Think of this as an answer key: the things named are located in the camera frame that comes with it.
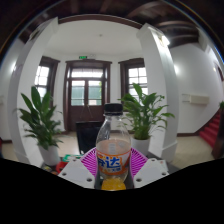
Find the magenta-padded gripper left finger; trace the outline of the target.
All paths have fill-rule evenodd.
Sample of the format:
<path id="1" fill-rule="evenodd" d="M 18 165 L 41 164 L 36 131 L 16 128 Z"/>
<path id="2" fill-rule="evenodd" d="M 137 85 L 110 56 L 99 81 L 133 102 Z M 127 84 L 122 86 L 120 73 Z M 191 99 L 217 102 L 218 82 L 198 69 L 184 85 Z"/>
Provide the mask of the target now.
<path id="1" fill-rule="evenodd" d="M 93 189 L 98 173 L 96 149 L 85 153 L 80 159 L 72 159 L 60 172 L 59 176 L 78 186 Z"/>

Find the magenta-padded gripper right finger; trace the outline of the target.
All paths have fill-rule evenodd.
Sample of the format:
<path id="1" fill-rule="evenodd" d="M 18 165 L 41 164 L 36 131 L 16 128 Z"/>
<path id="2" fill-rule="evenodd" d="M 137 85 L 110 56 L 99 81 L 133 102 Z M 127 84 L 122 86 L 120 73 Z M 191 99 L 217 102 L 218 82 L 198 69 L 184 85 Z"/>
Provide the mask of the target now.
<path id="1" fill-rule="evenodd" d="M 143 187 L 169 175 L 165 160 L 147 158 L 137 149 L 131 149 L 130 174 L 135 188 Z"/>

